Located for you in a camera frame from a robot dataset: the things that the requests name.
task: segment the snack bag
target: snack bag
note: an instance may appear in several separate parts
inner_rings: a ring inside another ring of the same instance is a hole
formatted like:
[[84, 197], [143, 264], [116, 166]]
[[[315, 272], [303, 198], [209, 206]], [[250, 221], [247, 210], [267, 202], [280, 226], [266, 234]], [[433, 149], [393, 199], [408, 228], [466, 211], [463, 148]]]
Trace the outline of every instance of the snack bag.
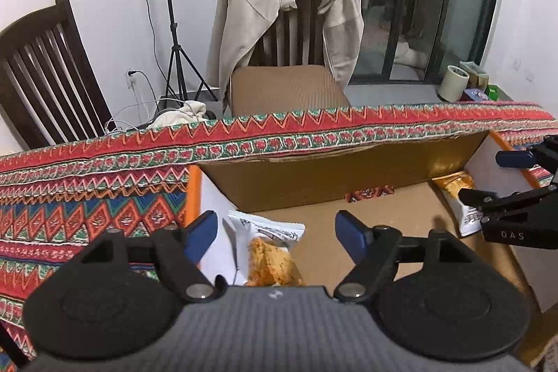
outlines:
[[473, 177], [462, 170], [445, 177], [432, 178], [432, 181], [442, 190], [444, 198], [458, 222], [461, 236], [471, 235], [481, 230], [483, 214], [476, 208], [461, 203], [458, 196], [459, 190], [462, 188], [475, 189]]
[[290, 250], [304, 224], [275, 222], [239, 211], [229, 212], [236, 241], [237, 286], [302, 286]]

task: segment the electrical outlet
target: electrical outlet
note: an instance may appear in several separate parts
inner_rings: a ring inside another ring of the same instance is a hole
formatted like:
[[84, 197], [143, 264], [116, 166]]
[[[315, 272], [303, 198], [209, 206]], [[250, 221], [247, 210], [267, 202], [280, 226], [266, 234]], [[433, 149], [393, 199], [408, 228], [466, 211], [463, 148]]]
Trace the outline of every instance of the electrical outlet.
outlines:
[[128, 87], [128, 89], [132, 89], [134, 87], [134, 85], [136, 84], [136, 75], [128, 75], [128, 72], [131, 71], [131, 68], [126, 68], [126, 87]]

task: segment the green object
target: green object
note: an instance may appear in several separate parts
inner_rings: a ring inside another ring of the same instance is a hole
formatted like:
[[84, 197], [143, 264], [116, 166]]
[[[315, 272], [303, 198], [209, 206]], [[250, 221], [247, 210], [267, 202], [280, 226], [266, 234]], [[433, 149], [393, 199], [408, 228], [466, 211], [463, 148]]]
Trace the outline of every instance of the green object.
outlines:
[[488, 95], [488, 98], [490, 98], [492, 101], [498, 100], [498, 86], [489, 84], [484, 93], [486, 93]]

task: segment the chair backrest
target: chair backrest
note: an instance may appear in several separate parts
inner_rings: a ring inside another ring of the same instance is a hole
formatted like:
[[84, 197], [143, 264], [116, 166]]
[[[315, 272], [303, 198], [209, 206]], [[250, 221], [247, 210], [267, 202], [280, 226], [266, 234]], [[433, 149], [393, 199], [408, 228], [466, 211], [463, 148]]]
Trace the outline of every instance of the chair backrest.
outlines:
[[0, 104], [30, 148], [104, 134], [111, 113], [70, 0], [56, 0], [0, 32], [0, 78]]
[[275, 67], [323, 65], [323, 15], [317, 14], [322, 0], [295, 0], [297, 8], [279, 16], [256, 43], [250, 66]]

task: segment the dark brown chair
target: dark brown chair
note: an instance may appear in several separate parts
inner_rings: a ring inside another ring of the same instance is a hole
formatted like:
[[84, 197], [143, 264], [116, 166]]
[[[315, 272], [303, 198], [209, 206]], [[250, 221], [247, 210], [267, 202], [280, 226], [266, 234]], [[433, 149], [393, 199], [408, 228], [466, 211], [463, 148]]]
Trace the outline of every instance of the dark brown chair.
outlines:
[[343, 89], [324, 66], [322, 0], [296, 0], [279, 12], [256, 43], [247, 67], [231, 75], [233, 116], [349, 106]]
[[29, 148], [95, 138], [111, 118], [70, 0], [0, 32], [0, 104]]

